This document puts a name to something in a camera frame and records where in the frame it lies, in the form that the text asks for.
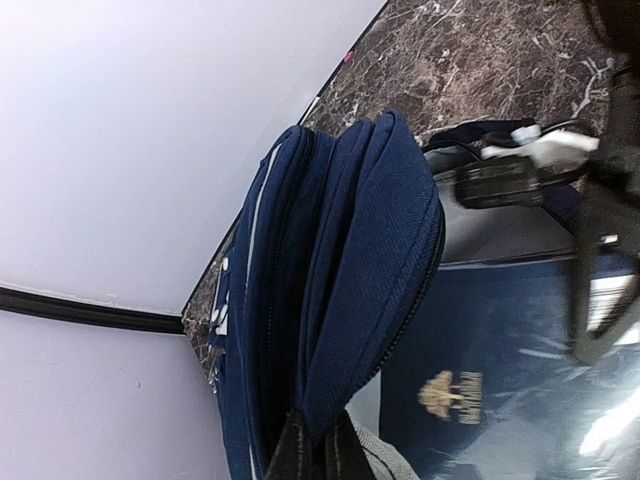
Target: gold emblem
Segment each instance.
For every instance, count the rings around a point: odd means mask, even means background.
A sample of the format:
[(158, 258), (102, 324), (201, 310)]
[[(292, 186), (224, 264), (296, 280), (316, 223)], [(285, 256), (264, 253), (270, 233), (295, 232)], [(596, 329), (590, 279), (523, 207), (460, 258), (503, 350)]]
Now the gold emblem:
[(418, 400), (427, 412), (451, 420), (450, 411), (458, 410), (458, 422), (477, 425), (482, 415), (482, 374), (461, 372), (460, 384), (452, 385), (453, 373), (441, 372), (420, 389)]

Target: brown marble floor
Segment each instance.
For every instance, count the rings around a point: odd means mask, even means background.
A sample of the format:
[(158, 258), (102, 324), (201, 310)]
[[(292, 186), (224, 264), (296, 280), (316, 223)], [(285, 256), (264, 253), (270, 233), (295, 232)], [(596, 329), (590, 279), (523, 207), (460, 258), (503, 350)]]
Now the brown marble floor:
[[(577, 1), (391, 0), (305, 126), (338, 134), (395, 108), (421, 143), (474, 119), (579, 117), (601, 131), (609, 58)], [(216, 352), (206, 338), (219, 264), (184, 317), (210, 380)]]

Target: zipper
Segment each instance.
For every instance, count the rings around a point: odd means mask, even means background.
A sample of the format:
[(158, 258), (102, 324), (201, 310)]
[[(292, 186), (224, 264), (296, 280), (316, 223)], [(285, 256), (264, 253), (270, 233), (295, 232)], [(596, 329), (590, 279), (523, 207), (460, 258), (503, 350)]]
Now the zipper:
[(404, 320), (402, 321), (402, 324), (396, 331), (396, 334), (394, 335), (393, 340), (389, 344), (389, 347), (387, 347), (387, 349), (382, 354), (380, 361), (378, 361), (377, 365), (375, 366), (371, 374), (369, 374), (367, 379), (364, 382), (362, 382), (362, 384), (358, 386), (358, 388), (354, 390), (356, 392), (360, 390), (362, 387), (364, 387), (367, 383), (369, 383), (373, 379), (373, 377), (375, 377), (378, 374), (378, 372), (382, 369), (382, 366), (387, 362), (387, 360), (389, 360), (389, 358), (391, 357), (391, 354), (398, 346), (400, 339), (402, 338), (404, 333), (407, 331), (407, 328), (409, 327), (409, 324), (411, 323), (411, 321), (413, 320), (413, 317), (418, 311), (418, 307), (422, 303), (422, 300), (424, 299), (426, 293), (429, 291), (431, 282), (433, 281), (433, 278), (435, 277), (438, 271), (438, 267), (440, 266), (440, 259), (442, 258), (442, 252), (444, 250), (446, 226), (445, 226), (444, 210), (442, 209), (442, 204), (440, 203), (440, 201), (438, 201), (438, 210), (439, 210), (440, 222), (438, 225), (438, 238), (436, 240), (434, 256), (431, 259), (431, 263), (429, 264), (427, 273), (424, 276), (422, 284), (420, 285), (420, 289), (418, 290), (418, 293), (413, 299), (413, 303), (411, 304), (411, 309), (409, 310), (409, 313), (407, 313), (407, 316), (404, 318)]
[(273, 269), (271, 271), (271, 285), (269, 286), (269, 308), (267, 311), (267, 384), (271, 383), (271, 335), (272, 335), (272, 323), (273, 323), (273, 294), (274, 294), (274, 285), (275, 285), (275, 272), (278, 269), (278, 265), (280, 264), (280, 255), (282, 253), (282, 240), (284, 237), (285, 230), (289, 225), (289, 220), (291, 216), (291, 210), (293, 207), (293, 202), (296, 194), (300, 190), (300, 186), (302, 184), (302, 180), (304, 179), (305, 174), (307, 173), (309, 162), (313, 158), (315, 153), (316, 146), (316, 136), (315, 134), (308, 129), (304, 129), (305, 135), (305, 152), (303, 161), (296, 172), (296, 178), (291, 188), (291, 192), (289, 193), (289, 198), (287, 199), (287, 203), (285, 205), (284, 216), (282, 217), (282, 221), (280, 222), (280, 228), (278, 230), (278, 237), (276, 240), (276, 249), (273, 260)]

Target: white wall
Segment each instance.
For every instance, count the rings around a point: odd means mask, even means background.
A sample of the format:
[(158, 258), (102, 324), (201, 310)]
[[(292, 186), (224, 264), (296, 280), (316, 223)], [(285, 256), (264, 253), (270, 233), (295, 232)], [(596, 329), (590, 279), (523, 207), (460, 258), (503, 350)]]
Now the white wall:
[(188, 340), (0, 312), (0, 478), (225, 480)]
[(0, 284), (180, 312), (383, 3), (0, 2)]

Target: navy blue bag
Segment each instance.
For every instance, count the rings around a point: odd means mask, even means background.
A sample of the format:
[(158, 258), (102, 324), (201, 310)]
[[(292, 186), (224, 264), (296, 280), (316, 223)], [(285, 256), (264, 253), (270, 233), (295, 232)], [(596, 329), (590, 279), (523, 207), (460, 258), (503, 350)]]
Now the navy blue bag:
[(437, 270), (436, 185), (397, 112), (339, 138), (287, 130), (260, 164), (210, 342), (234, 479), (265, 478), (287, 416), (321, 443), (381, 368)]

